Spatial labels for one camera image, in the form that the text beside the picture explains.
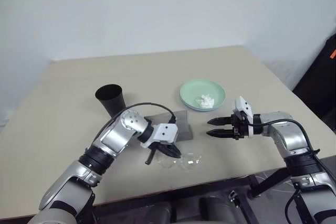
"black cable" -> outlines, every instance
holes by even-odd
[[[288,224],[292,224],[292,222],[290,222],[290,219],[288,217],[288,208],[289,208],[289,205],[294,200],[295,196],[297,196],[297,194],[299,193],[299,191],[300,191],[300,189],[296,189],[295,192],[293,193],[292,197],[290,197],[289,200],[286,203],[286,206],[285,206],[285,216],[286,216],[286,220],[287,220]]]
[[[120,112],[118,112],[118,114],[114,115],[114,117],[112,117],[101,129],[100,131],[97,133],[97,135],[94,137],[93,140],[96,140],[98,138],[98,136],[103,132],[104,129],[106,129],[107,127],[109,127],[110,125],[112,125],[112,123],[115,122],[115,120],[126,110],[132,108],[132,107],[135,107],[135,106],[141,106],[141,105],[152,105],[152,106],[158,106],[158,107],[161,107],[165,110],[167,110],[169,113],[171,113],[171,118],[169,120],[169,123],[175,123],[176,122],[176,116],[174,115],[174,112],[171,111],[169,108],[167,108],[166,106],[163,106],[161,104],[158,104],[158,103],[152,103],[152,102],[140,102],[140,103],[136,103],[136,104],[133,104],[131,106],[128,106],[126,108],[124,108],[123,110],[121,110]]]
[[[251,124],[249,123],[248,125],[249,126],[253,126],[253,127],[264,127],[264,126],[267,126],[267,125],[271,125],[271,124],[275,124],[275,123],[280,123],[280,122],[291,122],[291,123],[294,123],[296,124],[300,130],[302,131],[303,133],[303,136],[305,137],[306,139],[306,142],[307,142],[307,145],[310,149],[310,152],[313,154],[313,158],[315,159],[315,161],[320,165],[322,166],[322,168],[328,173],[328,175],[331,177],[331,179],[336,183],[336,178],[334,176],[334,174],[326,167],[326,165],[320,161],[320,159],[316,156],[316,153],[314,152],[313,150],[313,147],[310,143],[310,140],[308,138],[308,135],[305,131],[305,128],[303,128],[303,126],[298,122],[298,121],[295,121],[293,119],[278,119],[278,120],[274,120],[274,121],[270,121],[270,122],[267,122],[267,123],[262,123],[262,124]]]

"black cup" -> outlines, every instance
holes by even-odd
[[[96,91],[96,98],[103,104],[111,117],[126,108],[122,88],[119,85],[108,84],[99,88]]]

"table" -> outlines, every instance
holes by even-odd
[[[180,86],[194,78],[222,85],[227,98],[220,109],[196,112],[181,102]],[[149,150],[133,141],[94,189],[95,204],[283,167],[271,138],[236,141],[205,134],[213,129],[206,122],[230,115],[238,95],[255,113],[290,113],[313,147],[321,148],[319,157],[336,153],[335,134],[243,46],[52,62],[0,135],[0,218],[38,211],[44,192],[109,119],[94,95],[108,83],[123,87],[126,105],[149,101],[188,110],[194,139],[178,147],[182,153],[201,153],[202,164],[164,169],[154,160],[147,166]],[[142,115],[164,112],[153,106],[137,110]]]

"green plate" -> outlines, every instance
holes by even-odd
[[[201,99],[201,95],[209,94],[215,99],[215,104],[210,109],[202,109],[196,100]],[[196,79],[190,80],[182,85],[180,89],[180,97],[182,102],[189,108],[196,111],[212,111],[223,105],[226,94],[224,89],[218,83],[209,80]]]

